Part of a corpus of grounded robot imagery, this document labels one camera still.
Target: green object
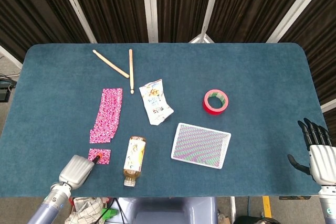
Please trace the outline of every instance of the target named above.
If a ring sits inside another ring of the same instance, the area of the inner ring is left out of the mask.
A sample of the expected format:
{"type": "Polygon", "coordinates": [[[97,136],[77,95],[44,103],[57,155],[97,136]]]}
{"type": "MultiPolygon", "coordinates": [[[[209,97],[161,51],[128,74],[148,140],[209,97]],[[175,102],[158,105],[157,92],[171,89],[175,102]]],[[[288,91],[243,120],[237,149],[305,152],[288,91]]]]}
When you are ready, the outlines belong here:
{"type": "MultiPolygon", "coordinates": [[[[106,211],[106,208],[103,208],[101,210],[101,214],[103,214],[105,211],[106,211]]],[[[112,218],[113,216],[116,216],[117,214],[118,214],[118,210],[110,208],[101,218],[103,220],[108,220],[112,218]]]]}

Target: bottle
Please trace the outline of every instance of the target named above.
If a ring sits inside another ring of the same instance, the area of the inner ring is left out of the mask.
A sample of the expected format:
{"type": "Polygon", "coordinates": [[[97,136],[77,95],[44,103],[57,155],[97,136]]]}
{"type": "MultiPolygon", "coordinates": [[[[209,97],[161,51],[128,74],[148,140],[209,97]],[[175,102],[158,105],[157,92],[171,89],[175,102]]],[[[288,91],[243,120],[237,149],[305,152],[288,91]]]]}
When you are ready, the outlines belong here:
{"type": "Polygon", "coordinates": [[[146,139],[144,137],[132,136],[130,138],[124,164],[124,186],[135,186],[135,179],[141,174],[145,146],[146,139]]]}

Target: blue felt surface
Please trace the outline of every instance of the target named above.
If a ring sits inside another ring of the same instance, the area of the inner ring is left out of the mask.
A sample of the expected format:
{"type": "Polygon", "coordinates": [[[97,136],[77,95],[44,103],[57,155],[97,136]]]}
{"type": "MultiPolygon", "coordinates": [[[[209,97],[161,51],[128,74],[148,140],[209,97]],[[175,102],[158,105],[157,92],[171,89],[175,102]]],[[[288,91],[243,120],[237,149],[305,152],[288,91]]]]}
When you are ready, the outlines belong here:
{"type": "Polygon", "coordinates": [[[290,166],[308,165],[297,120],[325,125],[307,60],[296,44],[46,44],[27,53],[0,139],[0,196],[44,196],[74,154],[111,148],[74,196],[312,195],[319,186],[290,166]],[[93,53],[129,72],[133,48],[135,94],[129,80],[93,53]],[[138,87],[163,79],[174,113],[150,126],[138,87]],[[103,88],[124,90],[120,124],[110,144],[89,144],[103,88]],[[224,114],[204,112],[209,89],[229,97],[224,114]],[[172,160],[179,122],[232,134],[221,170],[172,160]],[[128,140],[147,146],[135,188],[123,186],[128,140]]]}

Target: red tape roll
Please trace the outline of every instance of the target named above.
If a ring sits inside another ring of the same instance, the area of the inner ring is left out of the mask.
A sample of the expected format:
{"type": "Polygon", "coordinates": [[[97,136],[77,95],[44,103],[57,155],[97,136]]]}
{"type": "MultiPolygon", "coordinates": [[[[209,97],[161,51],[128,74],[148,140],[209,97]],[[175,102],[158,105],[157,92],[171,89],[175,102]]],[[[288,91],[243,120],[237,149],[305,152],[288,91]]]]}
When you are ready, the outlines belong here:
{"type": "Polygon", "coordinates": [[[211,115],[222,114],[222,112],[227,108],[228,105],[229,105],[229,98],[222,90],[219,89],[209,90],[208,92],[206,92],[203,99],[203,108],[206,112],[208,112],[211,115]],[[209,97],[217,97],[218,99],[220,99],[220,101],[222,102],[222,107],[220,107],[219,109],[211,107],[208,102],[209,97]]]}

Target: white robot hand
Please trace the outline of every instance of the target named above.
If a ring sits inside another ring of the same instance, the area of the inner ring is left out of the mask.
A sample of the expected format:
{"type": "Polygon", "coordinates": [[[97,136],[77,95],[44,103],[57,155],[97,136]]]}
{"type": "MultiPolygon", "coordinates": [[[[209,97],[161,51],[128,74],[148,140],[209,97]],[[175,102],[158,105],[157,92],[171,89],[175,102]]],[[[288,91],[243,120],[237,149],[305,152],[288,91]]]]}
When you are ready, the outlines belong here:
{"type": "Polygon", "coordinates": [[[327,224],[336,223],[336,147],[332,145],[329,132],[322,126],[304,119],[298,121],[309,152],[310,168],[297,163],[292,155],[288,155],[290,164],[297,170],[311,175],[321,185],[320,202],[327,224]]]}
{"type": "Polygon", "coordinates": [[[98,154],[94,160],[74,155],[59,175],[59,182],[51,186],[51,192],[32,216],[28,224],[51,224],[64,204],[71,196],[71,190],[79,188],[88,178],[95,163],[102,157],[98,154]]]}

